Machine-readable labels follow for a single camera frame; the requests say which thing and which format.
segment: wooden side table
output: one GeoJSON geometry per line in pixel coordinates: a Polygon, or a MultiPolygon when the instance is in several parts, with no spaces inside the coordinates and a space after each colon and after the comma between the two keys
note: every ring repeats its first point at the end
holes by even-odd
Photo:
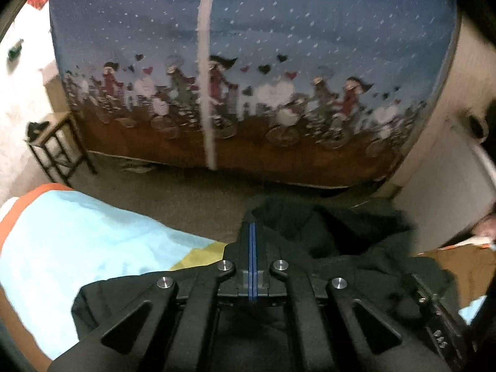
{"type": "Polygon", "coordinates": [[[70,112],[58,112],[58,113],[50,113],[45,116],[43,120],[40,121],[49,121],[50,125],[38,136],[38,138],[32,142],[26,140],[29,149],[33,153],[38,164],[41,166],[46,176],[50,181],[55,182],[55,179],[50,174],[50,169],[53,167],[57,174],[60,176],[64,184],[68,187],[72,187],[69,183],[69,178],[74,174],[79,165],[83,162],[88,164],[91,173],[94,175],[97,174],[95,166],[91,163],[88,158],[88,153],[84,149],[81,141],[79,140],[78,134],[76,133],[75,126],[71,120],[70,112]],[[67,151],[64,148],[59,136],[56,134],[62,127],[67,125],[70,130],[70,135],[74,140],[78,150],[80,151],[79,157],[72,161],[67,154],[67,151]],[[56,144],[58,145],[58,149],[56,152],[50,152],[48,149],[48,142],[52,139],[55,139],[56,144]],[[45,153],[46,159],[48,159],[48,164],[44,164],[36,149],[41,149],[45,153]]]}

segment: debris on floor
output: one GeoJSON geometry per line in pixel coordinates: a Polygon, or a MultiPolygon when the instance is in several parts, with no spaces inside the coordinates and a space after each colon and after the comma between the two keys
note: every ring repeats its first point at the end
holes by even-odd
{"type": "Polygon", "coordinates": [[[157,164],[152,162],[140,161],[134,159],[125,159],[121,162],[121,171],[134,172],[135,174],[145,174],[157,169],[157,164]]]}
{"type": "Polygon", "coordinates": [[[12,63],[16,61],[19,56],[21,56],[22,44],[24,43],[24,39],[19,39],[14,46],[12,46],[8,50],[8,60],[12,63]]]}

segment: light blue blanket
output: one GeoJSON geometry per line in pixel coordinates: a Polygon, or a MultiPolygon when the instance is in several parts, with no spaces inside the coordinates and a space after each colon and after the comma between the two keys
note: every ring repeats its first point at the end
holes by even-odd
{"type": "Polygon", "coordinates": [[[477,299],[470,302],[470,305],[458,311],[458,314],[463,318],[463,320],[465,320],[468,325],[470,325],[472,323],[472,320],[474,320],[475,316],[483,305],[485,298],[486,295],[482,295],[482,297],[478,297],[477,299]]]}
{"type": "Polygon", "coordinates": [[[78,342],[70,310],[83,285],[167,270],[213,242],[76,191],[48,191],[7,236],[0,283],[38,346],[54,359],[78,342]]]}

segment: cartoon character print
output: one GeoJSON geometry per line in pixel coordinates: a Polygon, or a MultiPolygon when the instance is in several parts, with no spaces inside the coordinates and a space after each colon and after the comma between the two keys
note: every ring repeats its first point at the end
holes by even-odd
{"type": "Polygon", "coordinates": [[[314,87],[314,94],[310,101],[317,101],[319,108],[325,108],[333,100],[339,98],[339,94],[329,90],[324,77],[315,77],[312,81],[314,87]]]}
{"type": "Polygon", "coordinates": [[[69,106],[72,108],[72,110],[78,111],[78,85],[75,83],[73,73],[71,71],[66,71],[64,75],[64,85],[65,92],[68,97],[69,106]]]}
{"type": "MultiPolygon", "coordinates": [[[[289,95],[287,95],[286,103],[276,106],[275,116],[271,118],[270,124],[273,128],[269,130],[266,137],[274,145],[287,147],[296,144],[301,137],[296,125],[305,113],[309,98],[306,94],[295,93],[293,84],[287,81],[280,82],[278,86],[281,92],[289,93],[289,95]]],[[[276,103],[276,100],[281,101],[281,98],[284,98],[284,93],[271,98],[276,103]]]]}
{"type": "Polygon", "coordinates": [[[142,79],[137,79],[134,84],[134,90],[138,95],[151,99],[157,93],[157,87],[152,77],[146,74],[142,79]]]}
{"type": "Polygon", "coordinates": [[[388,146],[391,151],[399,153],[404,128],[404,118],[398,109],[400,102],[400,99],[395,99],[388,106],[381,106],[373,111],[374,135],[365,149],[366,156],[377,157],[388,146]]]}
{"type": "Polygon", "coordinates": [[[222,94],[222,86],[226,86],[228,89],[237,89],[237,84],[231,84],[224,77],[224,71],[229,70],[236,63],[236,60],[237,57],[228,60],[216,55],[210,56],[210,62],[208,64],[209,94],[211,98],[214,98],[219,103],[225,102],[222,94]]]}
{"type": "Polygon", "coordinates": [[[334,101],[334,104],[341,106],[339,113],[343,115],[343,120],[350,117],[356,105],[359,105],[358,95],[364,94],[374,84],[366,84],[358,77],[349,77],[343,87],[344,98],[342,101],[334,101]]]}
{"type": "Polygon", "coordinates": [[[255,90],[255,96],[269,110],[277,110],[291,102],[295,93],[293,82],[282,79],[275,85],[262,84],[255,90]]]}
{"type": "Polygon", "coordinates": [[[250,102],[245,102],[243,104],[243,120],[250,116],[250,102]]]}
{"type": "Polygon", "coordinates": [[[90,92],[90,85],[88,84],[88,81],[86,80],[86,76],[84,74],[82,75],[82,79],[79,82],[79,91],[81,100],[85,100],[90,92]]]}
{"type": "Polygon", "coordinates": [[[168,66],[166,73],[170,76],[173,89],[177,92],[176,99],[183,104],[193,107],[196,101],[193,91],[198,90],[198,87],[194,84],[195,77],[185,76],[177,64],[168,66]]]}
{"type": "Polygon", "coordinates": [[[118,89],[124,86],[123,82],[118,82],[115,77],[116,71],[119,69],[118,63],[107,61],[103,66],[104,89],[107,95],[113,98],[118,98],[118,89]]]}

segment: metal screw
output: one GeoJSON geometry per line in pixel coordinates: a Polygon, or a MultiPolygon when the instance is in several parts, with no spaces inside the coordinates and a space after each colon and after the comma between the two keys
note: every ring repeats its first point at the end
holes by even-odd
{"type": "Polygon", "coordinates": [[[174,280],[170,277],[161,277],[157,280],[157,285],[159,288],[170,288],[174,280]]]}
{"type": "Polygon", "coordinates": [[[217,262],[217,268],[220,271],[229,271],[233,267],[233,262],[230,260],[220,260],[217,262]]]}
{"type": "Polygon", "coordinates": [[[289,267],[289,264],[286,260],[276,260],[274,263],[272,263],[274,268],[279,271],[284,271],[287,270],[289,267]]]}
{"type": "Polygon", "coordinates": [[[331,284],[334,288],[338,290],[342,290],[343,288],[346,288],[348,286],[346,280],[341,277],[333,278],[331,284]]]}

